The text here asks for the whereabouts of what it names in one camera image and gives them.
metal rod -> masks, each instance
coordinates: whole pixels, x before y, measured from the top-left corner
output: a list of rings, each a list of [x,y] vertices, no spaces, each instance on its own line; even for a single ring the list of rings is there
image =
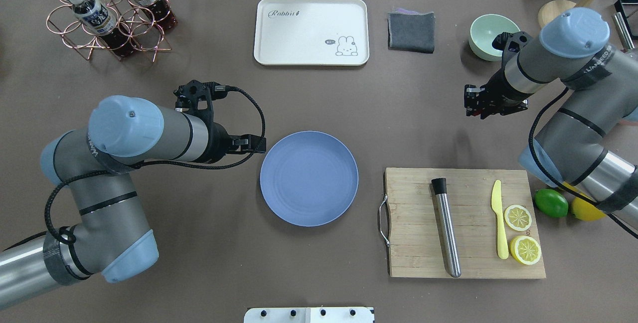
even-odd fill
[[[635,48],[634,42],[632,41],[632,37],[629,35],[629,30],[627,30],[627,26],[625,25],[625,20],[623,19],[623,15],[620,12],[616,12],[614,14],[614,24],[616,24],[616,31],[618,32],[618,36],[620,37],[620,43],[623,45],[625,50],[631,50]]]
[[[450,204],[447,200],[445,178],[435,178],[432,180],[432,185],[437,196],[438,216],[443,226],[442,232],[446,256],[445,270],[452,277],[458,278],[461,276],[461,264],[459,262],[459,253],[456,249],[456,238],[454,237]]]

black tape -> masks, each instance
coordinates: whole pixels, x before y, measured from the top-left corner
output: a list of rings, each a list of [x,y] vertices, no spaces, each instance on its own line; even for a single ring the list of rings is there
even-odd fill
[[[93,211],[98,211],[98,209],[103,209],[104,207],[109,207],[110,205],[114,205],[118,202],[122,202],[124,200],[128,200],[129,198],[137,197],[137,192],[132,191],[129,193],[121,194],[117,197],[111,198],[110,200],[102,201],[100,203],[96,203],[89,207],[80,209],[80,216],[84,216],[87,213],[91,213]]]
[[[619,211],[629,203],[633,202],[638,197],[638,172],[634,169],[634,172],[629,176],[629,179],[620,186],[618,191],[612,193],[611,196],[600,201],[596,208],[604,213],[611,213]]]
[[[605,132],[605,130],[602,130],[600,128],[600,126],[596,125],[595,123],[592,123],[592,121],[589,121],[588,119],[584,118],[583,116],[580,116],[579,114],[576,114],[576,112],[573,112],[572,110],[567,110],[563,107],[561,107],[560,109],[558,109],[558,112],[565,114],[569,117],[572,117],[572,119],[576,119],[577,121],[580,121],[581,124],[587,126],[588,128],[592,129],[593,131],[596,132],[596,134],[599,134],[600,137],[605,137],[605,135],[607,134]]]
[[[577,178],[576,180],[574,180],[574,181],[570,182],[570,185],[572,185],[572,186],[576,186],[576,185],[578,185],[579,183],[583,182],[583,180],[584,180],[587,176],[589,176],[590,174],[592,174],[592,172],[594,171],[594,169],[596,169],[596,168],[598,167],[598,165],[602,162],[602,160],[604,160],[604,159],[605,159],[605,157],[606,157],[606,155],[608,154],[608,152],[609,152],[609,150],[604,149],[604,150],[600,153],[600,155],[599,155],[599,157],[596,159],[596,161],[594,161],[594,163],[593,163],[593,164],[591,164],[591,165],[587,168],[587,170],[585,170],[585,172],[584,172],[584,173],[583,173],[583,174],[582,174],[579,178]]]
[[[607,70],[607,64],[615,53],[615,46],[606,44],[605,47],[597,52],[576,74],[562,80],[563,84],[572,90],[584,89],[585,87],[596,84],[603,78],[611,75],[609,70]]]
[[[104,169],[106,171],[109,171],[109,173],[111,173],[112,175],[123,175],[135,170],[135,168],[121,163],[120,161],[114,159],[111,155],[97,148],[93,144],[93,141],[91,141],[91,137],[89,137],[89,135],[86,135],[86,144],[89,146],[89,151],[91,151],[91,155],[95,158],[95,160],[99,162],[100,165],[102,165],[102,167],[104,167]]]
[[[522,66],[520,66],[520,55],[516,56],[516,66],[518,66],[520,73],[525,76],[525,78],[531,82],[535,82],[536,84],[549,84],[551,81],[538,81],[535,78],[532,78],[531,76],[527,75],[527,73],[525,72],[525,70],[522,69]]]
[[[180,114],[182,114],[184,116],[184,118],[186,119],[186,121],[188,123],[188,129],[189,129],[190,135],[188,137],[188,143],[184,147],[184,150],[179,155],[171,158],[171,161],[177,160],[178,158],[182,157],[186,153],[186,151],[188,151],[188,149],[190,148],[191,144],[193,143],[193,124],[191,123],[190,119],[188,118],[188,116],[185,113],[181,112]]]
[[[75,226],[71,226],[69,233],[73,234],[73,231],[75,231]],[[82,266],[82,263],[80,263],[80,259],[78,259],[77,253],[75,253],[75,247],[73,246],[73,244],[69,244],[69,253],[71,253],[71,259],[73,260],[73,263],[77,267],[78,271],[84,273],[87,276],[91,276],[93,274],[91,271],[89,271],[88,269],[84,268],[84,266]],[[86,280],[87,278],[88,277],[78,278],[78,279]]]
[[[82,278],[70,272],[70,269],[64,263],[62,252],[60,252],[59,241],[50,233],[46,233],[42,247],[42,257],[49,275],[59,285],[72,285],[77,283],[78,280],[82,280]]]

green lime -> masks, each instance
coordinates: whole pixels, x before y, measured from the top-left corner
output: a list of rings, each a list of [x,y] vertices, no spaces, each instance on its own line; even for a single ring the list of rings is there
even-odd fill
[[[553,189],[540,189],[534,194],[534,203],[541,212],[550,217],[565,217],[569,204],[562,194]]]

metal muddler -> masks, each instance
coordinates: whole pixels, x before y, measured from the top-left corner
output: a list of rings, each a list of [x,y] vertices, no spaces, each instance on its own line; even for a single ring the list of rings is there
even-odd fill
[[[432,180],[432,187],[437,196],[438,215],[443,226],[443,239],[445,244],[445,270],[452,277],[461,276],[461,264],[459,263],[459,253],[456,250],[456,239],[454,238],[454,228],[452,226],[452,215],[450,214],[450,204],[447,201],[447,184],[445,178],[435,178]]]

yellow lemon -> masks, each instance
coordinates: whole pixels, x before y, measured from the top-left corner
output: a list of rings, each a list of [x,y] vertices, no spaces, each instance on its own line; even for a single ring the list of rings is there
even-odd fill
[[[512,228],[512,230],[526,231],[531,226],[531,214],[529,211],[521,205],[511,205],[505,210],[503,215],[505,223]]]
[[[583,221],[595,221],[607,216],[591,203],[578,197],[572,201],[572,213],[576,218],[582,219]]]
[[[510,241],[510,252],[515,260],[532,265],[540,260],[540,244],[528,235],[518,235]]]

